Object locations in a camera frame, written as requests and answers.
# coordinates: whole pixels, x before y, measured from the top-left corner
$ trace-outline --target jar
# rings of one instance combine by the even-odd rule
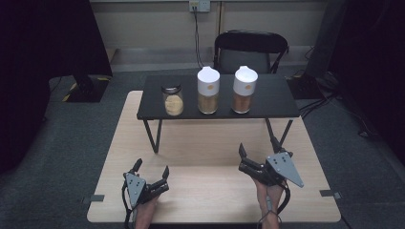
[[[167,114],[172,116],[180,115],[183,110],[181,85],[161,86],[161,92],[163,93],[163,104]]]
[[[250,110],[257,78],[258,74],[248,66],[241,66],[235,72],[232,101],[232,110],[234,112],[244,114]]]
[[[197,77],[199,110],[206,115],[213,114],[218,109],[220,73],[206,66],[198,72]]]

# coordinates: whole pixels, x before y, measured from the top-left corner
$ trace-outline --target white lid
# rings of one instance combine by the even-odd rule
[[[257,78],[258,74],[255,71],[247,66],[241,66],[239,70],[235,72],[233,91],[242,96],[253,94],[256,88]]]
[[[217,94],[220,90],[220,73],[209,66],[203,67],[197,74],[199,93],[205,96]]]

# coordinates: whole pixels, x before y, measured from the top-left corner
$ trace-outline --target gray carpet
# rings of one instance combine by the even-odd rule
[[[279,73],[289,76],[300,68],[281,67]],[[62,77],[60,83],[53,79],[48,120],[22,163],[0,175],[0,228],[123,228],[120,223],[89,222],[88,205],[82,200],[95,191],[126,95],[141,90],[147,75],[197,71],[115,73],[99,103],[62,102],[74,80],[69,76]],[[312,101],[297,100],[297,105],[303,107]],[[398,173],[403,167],[393,167],[392,154],[384,142],[359,136],[359,121],[342,100],[333,99],[304,120],[330,187],[342,196],[336,202],[346,222],[283,223],[282,228],[403,228],[405,183]]]

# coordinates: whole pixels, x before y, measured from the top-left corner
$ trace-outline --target metal stand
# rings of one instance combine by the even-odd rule
[[[280,152],[282,152],[284,150],[282,145],[283,145],[284,140],[286,139],[289,128],[291,127],[292,119],[290,119],[288,121],[287,127],[284,129],[284,132],[283,132],[283,135],[282,135],[280,141],[278,141],[277,137],[274,136],[273,130],[271,128],[270,120],[268,118],[265,118],[265,120],[266,120],[267,129],[268,129],[268,134],[270,135],[270,141],[271,141],[271,144],[273,146],[273,151],[274,151],[274,153],[280,153]],[[154,138],[152,136],[151,129],[149,127],[148,120],[143,119],[143,124],[145,125],[146,133],[148,134],[149,140],[150,140],[151,145],[152,145],[152,149],[155,152],[155,154],[157,154],[159,152],[160,132],[161,132],[161,123],[162,123],[162,121],[163,121],[162,119],[159,119],[158,133],[156,135],[156,142],[155,142],[155,140],[154,140]]]
[[[153,151],[155,152],[155,154],[157,154],[158,151],[159,151],[160,131],[161,131],[161,123],[162,123],[162,121],[163,121],[162,119],[159,119],[158,134],[156,135],[156,143],[155,143],[155,141],[154,141],[154,139],[152,137],[152,132],[151,132],[151,129],[149,127],[148,120],[143,119],[143,124],[145,125],[146,132],[148,133],[149,140],[151,141],[152,148],[153,148]]]
[[[271,128],[270,120],[268,120],[268,118],[266,118],[268,134],[270,135],[271,145],[273,146],[273,151],[275,154],[283,152],[285,150],[283,148],[283,143],[284,143],[284,140],[286,139],[286,136],[288,134],[289,128],[291,127],[291,124],[292,124],[292,119],[290,119],[288,121],[287,127],[284,129],[283,135],[282,135],[280,141],[278,141],[277,137],[274,136],[273,129]]]

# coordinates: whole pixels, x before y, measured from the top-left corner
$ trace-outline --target human hand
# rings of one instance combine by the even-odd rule
[[[158,205],[159,196],[152,198],[151,200],[138,205],[137,218],[135,221],[135,228],[148,229],[152,222],[152,218],[155,214],[156,206]]]
[[[279,228],[277,208],[280,203],[281,196],[284,189],[279,185],[267,186],[259,180],[253,178],[257,190],[257,200],[259,201],[260,209],[262,210],[263,229],[277,229]],[[267,209],[267,199],[271,202],[271,209]]]

